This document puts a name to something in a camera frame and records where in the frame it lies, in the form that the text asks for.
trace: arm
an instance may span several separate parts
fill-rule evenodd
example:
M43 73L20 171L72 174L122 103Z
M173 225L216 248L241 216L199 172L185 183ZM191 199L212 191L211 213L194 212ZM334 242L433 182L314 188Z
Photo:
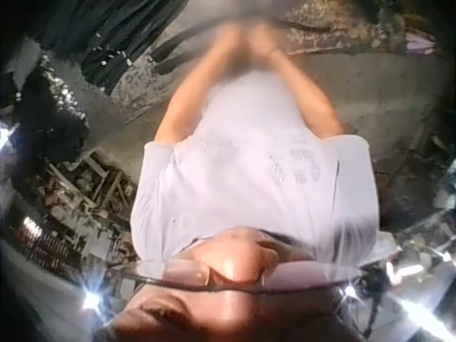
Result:
M259 24L249 34L251 52L275 69L294 94L304 121L321 139L343 134L331 102L323 91L306 74L297 68L278 48L272 30Z
M329 99L284 52L272 51L269 62L293 92L304 121L317 137L325 139L343 134L342 124Z
M154 141L178 143L195 131L200 109L212 85L227 69L242 41L236 24L222 27L215 42L177 89Z

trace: bright light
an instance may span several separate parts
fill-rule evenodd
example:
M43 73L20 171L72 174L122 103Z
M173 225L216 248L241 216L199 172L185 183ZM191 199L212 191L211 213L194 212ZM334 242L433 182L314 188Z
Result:
M445 325L432 313L426 310L423 305L403 300L400 300L400 304L408 312L408 317L413 323L417 324L442 341L456 341L456 336L453 336Z
M345 288L345 294L351 298L358 298L358 296L356 295L356 290L353 286L351 285L348 285L346 288Z
M24 219L24 226L26 226L32 237L36 239L43 234L43 230L30 217Z
M397 272L398 276L414 276L416 274L419 274L423 272L425 268L422 265L412 265L412 266L407 266L403 267L402 269L399 269Z
M392 285L397 286L402 283L402 277L395 273L394 266L389 261L386 263L386 275L390 279Z
M0 128L0 150L6 145L10 136L9 130Z
M98 309L98 305L100 305L101 298L97 294L92 294L91 292L85 293L85 299L83 304L83 309L86 310L96 310Z
M445 254L442 255L442 260L443 260L443 262L451 261L451 254L449 252L446 252Z

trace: metal railing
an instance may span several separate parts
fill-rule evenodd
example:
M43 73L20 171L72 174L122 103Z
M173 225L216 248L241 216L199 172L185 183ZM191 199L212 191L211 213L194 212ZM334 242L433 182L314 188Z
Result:
M4 227L1 237L46 271L74 284L81 281L81 254L28 217L19 227Z

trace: wooden plank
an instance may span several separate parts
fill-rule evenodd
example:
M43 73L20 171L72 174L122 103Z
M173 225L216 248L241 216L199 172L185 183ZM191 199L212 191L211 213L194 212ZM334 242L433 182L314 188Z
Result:
M101 207L103 209L106 208L106 205L108 205L109 199L113 196L114 190L117 187L117 184L119 184L121 177L122 177L122 171L119 171L117 173L117 175L115 176L115 179L113 180L113 182L108 190L108 193L106 194L106 197L101 204Z

